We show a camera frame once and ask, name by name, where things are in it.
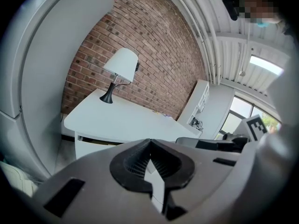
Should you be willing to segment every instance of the black lamp base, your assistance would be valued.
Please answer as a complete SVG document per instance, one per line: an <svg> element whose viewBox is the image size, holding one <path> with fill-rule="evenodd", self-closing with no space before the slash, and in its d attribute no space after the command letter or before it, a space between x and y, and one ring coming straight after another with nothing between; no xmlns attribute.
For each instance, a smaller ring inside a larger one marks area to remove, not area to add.
<svg viewBox="0 0 299 224"><path fill-rule="evenodd" d="M100 100L105 102L105 103L112 104L113 103L113 101L112 101L112 91L113 91L114 88L115 88L115 83L111 82L106 94L103 95L102 97L100 97Z"/></svg>

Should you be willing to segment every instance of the red brick wall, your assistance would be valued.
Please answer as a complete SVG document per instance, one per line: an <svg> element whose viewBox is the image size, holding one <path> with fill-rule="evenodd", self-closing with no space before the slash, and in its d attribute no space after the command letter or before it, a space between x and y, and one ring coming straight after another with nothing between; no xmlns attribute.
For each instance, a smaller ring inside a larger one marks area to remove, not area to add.
<svg viewBox="0 0 299 224"><path fill-rule="evenodd" d="M71 112L97 88L107 90L114 76L102 67L121 47L134 51L141 66L134 82L118 86L114 94L177 119L196 81L205 75L195 38L171 0L115 1L71 64L62 112Z"/></svg>

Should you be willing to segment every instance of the white cabinet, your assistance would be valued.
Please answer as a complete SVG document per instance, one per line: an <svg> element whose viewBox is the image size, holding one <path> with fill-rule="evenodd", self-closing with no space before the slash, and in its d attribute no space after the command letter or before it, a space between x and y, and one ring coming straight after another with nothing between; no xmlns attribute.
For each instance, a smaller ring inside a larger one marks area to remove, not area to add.
<svg viewBox="0 0 299 224"><path fill-rule="evenodd" d="M186 129L200 137L203 131L200 131L190 125L193 118L200 114L209 99L209 82L205 80L199 80L194 88L192 95L189 98L182 114L178 118L178 123L183 125Z"/></svg>

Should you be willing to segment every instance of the lamp shade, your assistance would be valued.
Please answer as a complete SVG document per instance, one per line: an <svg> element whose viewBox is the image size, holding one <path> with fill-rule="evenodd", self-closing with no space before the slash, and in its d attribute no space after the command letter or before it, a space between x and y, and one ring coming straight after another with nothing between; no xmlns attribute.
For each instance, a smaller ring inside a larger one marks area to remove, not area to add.
<svg viewBox="0 0 299 224"><path fill-rule="evenodd" d="M133 82L138 56L127 48L120 48L107 63L104 69Z"/></svg>

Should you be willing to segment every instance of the white table lamp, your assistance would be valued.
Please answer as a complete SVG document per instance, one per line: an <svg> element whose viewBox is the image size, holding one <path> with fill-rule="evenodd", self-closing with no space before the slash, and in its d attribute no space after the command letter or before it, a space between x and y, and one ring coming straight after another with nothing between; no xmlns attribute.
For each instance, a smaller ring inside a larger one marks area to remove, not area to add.
<svg viewBox="0 0 299 224"><path fill-rule="evenodd" d="M112 91L115 88L117 77L133 82L135 71L137 70L138 56L127 48L120 48L107 63L103 69L115 74L113 82L111 82L105 95L100 97L105 103L112 104Z"/></svg>

